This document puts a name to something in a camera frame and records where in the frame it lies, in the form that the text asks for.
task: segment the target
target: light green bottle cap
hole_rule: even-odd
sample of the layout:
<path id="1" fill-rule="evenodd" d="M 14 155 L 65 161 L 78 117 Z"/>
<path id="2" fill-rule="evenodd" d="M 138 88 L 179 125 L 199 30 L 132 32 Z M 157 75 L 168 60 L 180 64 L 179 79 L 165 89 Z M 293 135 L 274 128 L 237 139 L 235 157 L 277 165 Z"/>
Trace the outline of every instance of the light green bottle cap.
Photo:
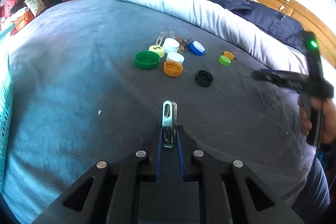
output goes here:
<path id="1" fill-rule="evenodd" d="M 219 61 L 219 63 L 221 63 L 225 67 L 229 67 L 229 65 L 231 64 L 231 60 L 229 60 L 229 58 L 227 58 L 224 55 L 221 55 L 219 57 L 218 61 Z"/>

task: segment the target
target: white comforter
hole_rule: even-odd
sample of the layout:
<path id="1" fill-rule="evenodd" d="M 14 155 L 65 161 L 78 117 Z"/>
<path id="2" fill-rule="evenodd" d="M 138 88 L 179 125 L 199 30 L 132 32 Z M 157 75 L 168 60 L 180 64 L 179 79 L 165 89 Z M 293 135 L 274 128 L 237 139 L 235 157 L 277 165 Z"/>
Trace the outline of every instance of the white comforter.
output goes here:
<path id="1" fill-rule="evenodd" d="M 307 73 L 305 56 L 208 0 L 121 0 L 177 17 L 231 42 L 270 69 Z"/>

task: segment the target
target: blue jeans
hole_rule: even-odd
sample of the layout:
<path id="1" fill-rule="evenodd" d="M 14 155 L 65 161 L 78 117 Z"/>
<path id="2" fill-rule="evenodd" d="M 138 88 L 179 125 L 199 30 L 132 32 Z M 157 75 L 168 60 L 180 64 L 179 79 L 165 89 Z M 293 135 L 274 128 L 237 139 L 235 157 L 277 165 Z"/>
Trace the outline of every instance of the blue jeans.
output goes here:
<path id="1" fill-rule="evenodd" d="M 327 179 L 319 160 L 311 167 L 307 182 L 295 200 L 292 210 L 305 222 L 314 224 L 330 203 Z"/>

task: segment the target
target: wooden furniture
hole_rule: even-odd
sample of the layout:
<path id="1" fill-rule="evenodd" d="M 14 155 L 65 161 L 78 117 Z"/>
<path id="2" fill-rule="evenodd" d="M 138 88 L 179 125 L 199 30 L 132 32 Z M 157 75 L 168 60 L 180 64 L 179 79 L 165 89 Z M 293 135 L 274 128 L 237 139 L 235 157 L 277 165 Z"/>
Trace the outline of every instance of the wooden furniture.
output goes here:
<path id="1" fill-rule="evenodd" d="M 285 0 L 258 0 L 260 3 L 280 11 Z M 336 35 L 306 7 L 295 0 L 290 0 L 281 11 L 285 15 L 299 21 L 305 30 L 314 32 L 320 47 L 321 55 L 336 68 Z"/>

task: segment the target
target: metal binder clip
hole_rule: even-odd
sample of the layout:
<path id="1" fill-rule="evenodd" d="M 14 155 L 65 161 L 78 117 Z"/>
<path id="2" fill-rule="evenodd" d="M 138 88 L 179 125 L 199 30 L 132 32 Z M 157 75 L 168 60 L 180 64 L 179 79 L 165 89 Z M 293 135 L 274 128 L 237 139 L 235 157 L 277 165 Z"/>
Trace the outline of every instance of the metal binder clip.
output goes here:
<path id="1" fill-rule="evenodd" d="M 157 37 L 157 39 L 156 39 L 156 43 L 155 43 L 155 45 L 158 45 L 158 46 L 161 46 L 161 43 L 162 43 L 162 40 L 163 40 L 163 37 L 165 36 L 165 33 L 164 32 L 162 32 L 162 33 L 160 33 L 160 35 Z"/>
<path id="2" fill-rule="evenodd" d="M 172 31 L 169 32 L 170 38 L 175 39 L 175 35 Z"/>
<path id="3" fill-rule="evenodd" d="M 162 109 L 162 142 L 164 147 L 172 148 L 175 144 L 177 126 L 177 104 L 165 101 Z"/>

